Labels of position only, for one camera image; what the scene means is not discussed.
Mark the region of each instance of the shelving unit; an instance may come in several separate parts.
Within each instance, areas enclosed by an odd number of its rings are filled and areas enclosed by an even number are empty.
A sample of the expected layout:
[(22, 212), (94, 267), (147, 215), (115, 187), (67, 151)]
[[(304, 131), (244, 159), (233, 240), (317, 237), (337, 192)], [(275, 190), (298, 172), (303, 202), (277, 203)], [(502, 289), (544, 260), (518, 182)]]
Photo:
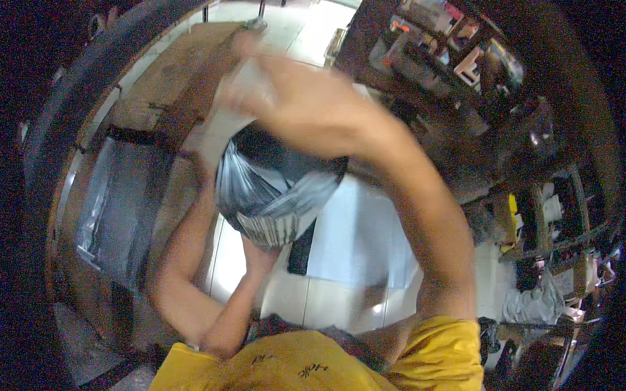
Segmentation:
[(545, 256), (553, 250), (563, 251), (568, 248), (578, 246), (587, 247), (594, 241), (594, 239), (596, 239), (608, 228), (610, 228), (610, 225), (607, 222), (601, 223), (591, 228), (589, 209), (587, 206), (587, 202), (590, 197), (585, 194), (583, 181), (581, 179), (578, 167), (575, 165), (571, 165), (566, 170), (564, 170), (564, 172), (569, 175), (569, 178), (571, 178), (573, 182), (574, 192), (576, 196), (575, 207), (580, 214), (580, 228), (582, 233), (573, 238), (567, 238), (555, 243), (552, 240), (550, 229), (548, 225), (545, 224), (543, 216), (543, 207), (541, 203), (543, 183), (531, 183), (531, 203), (533, 206), (533, 211), (535, 213), (537, 246), (533, 249), (522, 250), (523, 245), (518, 245), (516, 248), (502, 255), (500, 257), (500, 262), (517, 262), (523, 259), (534, 258), (540, 255)]

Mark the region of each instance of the floor tile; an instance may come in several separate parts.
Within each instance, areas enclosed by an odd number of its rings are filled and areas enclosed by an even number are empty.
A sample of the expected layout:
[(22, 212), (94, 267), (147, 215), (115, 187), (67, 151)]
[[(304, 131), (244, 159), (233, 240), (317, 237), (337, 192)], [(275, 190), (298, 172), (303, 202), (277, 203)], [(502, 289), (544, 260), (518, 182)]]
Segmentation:
[(226, 221), (215, 252), (210, 296), (226, 303), (245, 274), (244, 245), (241, 234)]
[(424, 273), (417, 268), (415, 276), (407, 289), (389, 288), (387, 292), (387, 308), (384, 325), (396, 323), (415, 313), (415, 305)]
[(208, 266), (207, 276), (204, 284), (202, 285), (202, 291), (207, 295), (211, 294), (211, 284), (213, 283), (213, 272), (215, 271), (215, 259), (217, 258), (217, 248), (219, 247), (220, 238), (222, 237), (222, 228), (224, 224), (224, 217), (219, 215), (215, 224), (215, 231), (213, 232), (213, 248), (210, 254), (205, 254), (205, 259), (208, 258), (210, 262)]
[(209, 7), (209, 22), (247, 21), (259, 16), (259, 4), (221, 2)]
[(302, 325), (309, 277), (287, 273), (290, 249), (288, 246), (280, 254), (264, 292), (261, 293), (261, 317), (276, 313), (288, 322)]
[(488, 241), (476, 247), (476, 316), (500, 321), (506, 292), (515, 288), (515, 268), (512, 263), (500, 263), (500, 251)]
[(304, 310), (304, 325), (322, 328), (334, 325), (361, 333), (383, 325), (386, 289), (369, 291), (346, 288), (336, 282), (311, 278)]

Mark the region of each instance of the gray plastic bag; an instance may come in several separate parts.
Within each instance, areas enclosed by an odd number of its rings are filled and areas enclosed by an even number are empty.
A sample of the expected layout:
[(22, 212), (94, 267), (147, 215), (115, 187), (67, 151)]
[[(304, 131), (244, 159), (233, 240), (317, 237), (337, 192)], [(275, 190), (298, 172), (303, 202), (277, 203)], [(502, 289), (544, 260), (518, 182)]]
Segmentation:
[(285, 147), (256, 121), (231, 138), (215, 178), (228, 223), (264, 250), (296, 241), (313, 223), (347, 168)]

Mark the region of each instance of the wooden shelf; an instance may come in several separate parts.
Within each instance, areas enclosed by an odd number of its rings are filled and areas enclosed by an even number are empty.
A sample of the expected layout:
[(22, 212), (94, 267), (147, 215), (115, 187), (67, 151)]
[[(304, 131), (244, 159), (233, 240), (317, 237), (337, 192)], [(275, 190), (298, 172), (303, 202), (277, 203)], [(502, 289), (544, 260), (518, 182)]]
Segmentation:
[(580, 219), (582, 221), (583, 232), (588, 233), (591, 231), (591, 224), (589, 221), (589, 210), (587, 209), (585, 191), (583, 190), (583, 182), (580, 179), (580, 174), (576, 166), (571, 166), (569, 172), (572, 176), (572, 181), (574, 182), (576, 202), (578, 203), (578, 210), (580, 211)]

